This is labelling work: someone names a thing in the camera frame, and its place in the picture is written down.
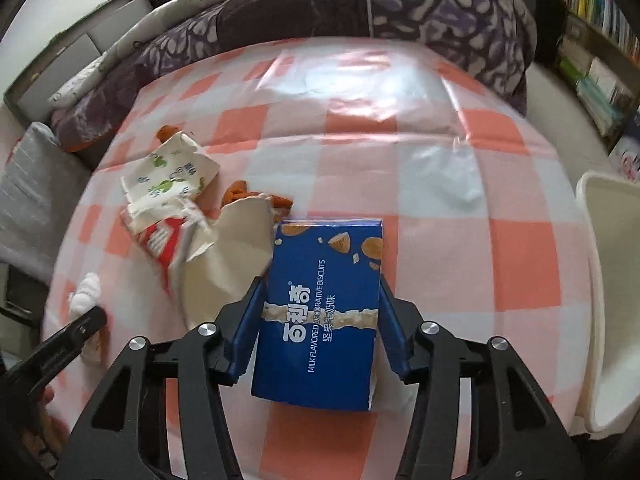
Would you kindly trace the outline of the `person's left hand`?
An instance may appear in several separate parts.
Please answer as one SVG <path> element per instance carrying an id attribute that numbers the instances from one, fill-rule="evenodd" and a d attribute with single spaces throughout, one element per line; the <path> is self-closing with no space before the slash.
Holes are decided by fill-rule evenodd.
<path id="1" fill-rule="evenodd" d="M 70 436 L 66 423 L 48 411 L 48 405 L 53 401 L 54 396 L 54 389 L 51 386 L 44 388 L 36 403 L 38 415 L 36 430 L 22 431 L 23 444 L 37 460 L 49 458 L 58 460 Z"/>

